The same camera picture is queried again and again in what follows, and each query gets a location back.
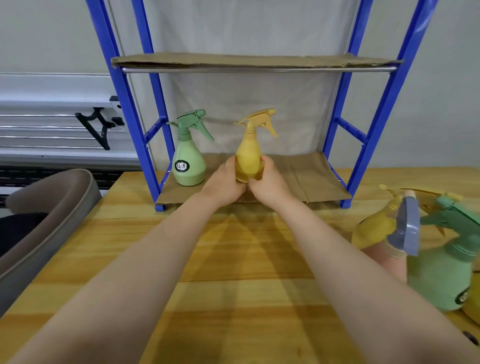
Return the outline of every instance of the blue shelf rack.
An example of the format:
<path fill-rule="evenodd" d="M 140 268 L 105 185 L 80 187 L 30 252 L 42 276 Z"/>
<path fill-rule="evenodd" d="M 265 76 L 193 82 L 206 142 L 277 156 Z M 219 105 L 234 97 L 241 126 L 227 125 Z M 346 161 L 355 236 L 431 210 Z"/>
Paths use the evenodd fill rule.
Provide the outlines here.
<path fill-rule="evenodd" d="M 150 190 L 150 195 L 152 196 L 153 202 L 155 203 L 160 196 L 163 185 L 165 184 L 168 174 L 170 173 L 173 155 L 175 153 L 172 133 L 170 130 L 170 126 L 167 125 L 168 115 L 165 106 L 165 100 L 163 97 L 162 85 L 158 76 L 159 72 L 168 72 L 168 70 L 128 70 L 121 67 L 112 67 L 111 59 L 120 56 L 120 53 L 117 42 L 115 40 L 115 35 L 112 30 L 110 19 L 108 17 L 108 12 L 105 7 L 104 0 L 86 0 L 86 2 L 90 11 L 90 15 L 92 17 L 92 22 L 95 27 L 98 40 L 100 42 L 100 46 L 102 48 L 105 62 L 107 63 L 113 85 L 117 92 L 117 96 L 119 98 L 123 114 L 125 116 L 125 121 L 127 122 L 130 134 L 132 135 L 133 144 L 135 146 L 138 159 L 142 166 L 142 170 L 144 172 L 145 179 Z M 348 45 L 348 52 L 352 53 L 355 56 L 358 55 L 360 49 L 361 41 L 363 39 L 363 34 L 365 33 L 365 27 L 367 25 L 372 4 L 373 0 L 360 0 L 360 5 L 357 11 L 355 23 Z M 349 132 L 352 136 L 354 136 L 361 142 L 362 147 L 360 155 L 357 159 L 357 162 L 355 163 L 355 167 L 347 183 L 345 183 L 337 174 L 337 172 L 333 169 L 333 167 L 331 167 L 332 172 L 336 175 L 338 180 L 346 187 L 347 191 L 352 195 L 352 198 L 355 195 L 360 181 L 367 169 L 368 163 L 372 158 L 375 147 L 377 146 L 377 143 L 380 139 L 388 117 L 390 116 L 398 94 L 400 93 L 400 89 L 402 88 L 405 78 L 407 77 L 408 71 L 412 65 L 417 50 L 423 39 L 425 31 L 435 10 L 436 4 L 437 0 L 418 1 L 412 19 L 408 26 L 407 33 L 405 34 L 402 46 L 398 53 L 397 59 L 402 60 L 400 64 L 389 67 L 371 67 L 368 70 L 362 70 L 355 67 L 335 70 L 336 72 L 342 72 L 342 75 L 340 77 L 340 83 L 334 102 L 332 116 L 330 118 L 327 133 L 325 136 L 325 141 L 322 147 L 322 152 L 325 154 L 328 160 L 338 126 L 344 128 L 347 132 Z M 153 53 L 153 44 L 150 36 L 150 29 L 148 27 L 148 21 L 143 0 L 132 0 L 132 5 L 135 13 L 135 19 L 140 34 L 143 51 L 144 53 Z M 326 72 L 331 70 L 324 69 L 316 71 Z M 352 124 L 350 124 L 348 121 L 344 120 L 341 116 L 342 109 L 345 104 L 345 98 L 347 97 L 347 91 L 350 85 L 352 72 L 358 71 L 390 73 L 388 82 L 385 86 L 385 90 L 382 94 L 372 123 L 366 134 Z M 143 129 L 140 124 L 138 112 L 135 107 L 132 92 L 130 90 L 127 79 L 127 73 L 136 72 L 149 73 L 150 82 L 152 84 L 156 107 L 159 115 L 158 120 L 145 134 L 143 133 Z M 168 156 L 170 159 L 170 164 L 168 166 L 167 172 L 159 183 L 156 177 L 152 159 L 150 158 L 150 154 L 148 151 L 148 143 L 160 130 L 162 130 L 163 132 L 163 136 L 167 146 Z M 349 200 L 340 201 L 340 206 L 342 208 L 349 208 L 352 198 Z M 155 209 L 157 211 L 163 211 L 164 206 L 155 205 Z"/>

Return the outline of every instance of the person's left hand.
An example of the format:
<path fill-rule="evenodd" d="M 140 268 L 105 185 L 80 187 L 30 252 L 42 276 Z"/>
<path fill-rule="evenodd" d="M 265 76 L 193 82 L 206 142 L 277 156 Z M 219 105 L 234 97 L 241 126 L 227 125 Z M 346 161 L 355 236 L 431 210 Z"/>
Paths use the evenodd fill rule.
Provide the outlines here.
<path fill-rule="evenodd" d="M 237 182 L 235 178 L 235 158 L 233 155 L 222 164 L 200 192 L 209 201 L 212 200 L 216 208 L 234 203 L 247 189 L 246 183 Z"/>

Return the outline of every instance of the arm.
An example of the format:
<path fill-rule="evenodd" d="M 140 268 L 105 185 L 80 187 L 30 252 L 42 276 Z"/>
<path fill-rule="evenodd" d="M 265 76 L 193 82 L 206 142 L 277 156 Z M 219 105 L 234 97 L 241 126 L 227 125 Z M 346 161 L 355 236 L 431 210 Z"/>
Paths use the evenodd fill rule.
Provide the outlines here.
<path fill-rule="evenodd" d="M 11 363 L 137 363 L 205 224 L 245 188 L 235 181 L 232 157 L 201 192 L 89 281 Z"/>
<path fill-rule="evenodd" d="M 369 363 L 478 363 L 478 349 L 435 307 L 294 198 L 268 157 L 255 197 L 275 210 Z"/>

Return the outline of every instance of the bottle label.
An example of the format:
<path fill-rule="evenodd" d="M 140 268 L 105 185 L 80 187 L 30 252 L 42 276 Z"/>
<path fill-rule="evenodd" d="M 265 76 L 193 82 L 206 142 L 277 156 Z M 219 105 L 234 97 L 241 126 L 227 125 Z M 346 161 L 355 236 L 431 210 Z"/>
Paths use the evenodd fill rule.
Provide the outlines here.
<path fill-rule="evenodd" d="M 456 304 L 464 304 L 465 303 L 465 301 L 468 298 L 469 289 L 470 289 L 470 287 L 467 287 L 465 290 L 463 290 L 462 292 L 460 292 L 458 294 L 458 296 L 455 298 L 455 303 Z"/>
<path fill-rule="evenodd" d="M 188 171 L 189 169 L 190 169 L 190 164 L 188 164 L 186 160 L 179 159 L 175 162 L 175 170 L 177 172 L 183 173 Z"/>

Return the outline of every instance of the cardboard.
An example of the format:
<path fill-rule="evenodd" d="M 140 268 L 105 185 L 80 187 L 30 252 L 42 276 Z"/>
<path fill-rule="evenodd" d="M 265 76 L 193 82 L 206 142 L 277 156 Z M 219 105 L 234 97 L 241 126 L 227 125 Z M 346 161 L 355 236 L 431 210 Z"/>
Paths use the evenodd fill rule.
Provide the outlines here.
<path fill-rule="evenodd" d="M 398 60 L 355 57 L 347 53 L 338 56 L 236 56 L 206 53 L 147 53 L 112 58 L 112 66 L 126 68 L 180 69 L 221 67 L 270 68 L 343 68 L 348 66 L 372 67 Z"/>
<path fill-rule="evenodd" d="M 228 157 L 230 157 L 228 154 L 204 154 L 207 165 L 205 181 L 221 164 L 225 163 Z M 303 202 L 336 201 L 351 197 L 333 174 L 325 155 L 321 152 L 270 157 L 287 181 L 293 195 Z M 171 173 L 156 203 L 159 205 L 181 204 L 194 193 L 199 192 L 205 181 L 196 186 L 182 186 L 177 183 L 173 173 Z M 256 202 L 256 199 L 250 191 L 247 191 L 237 202 Z"/>

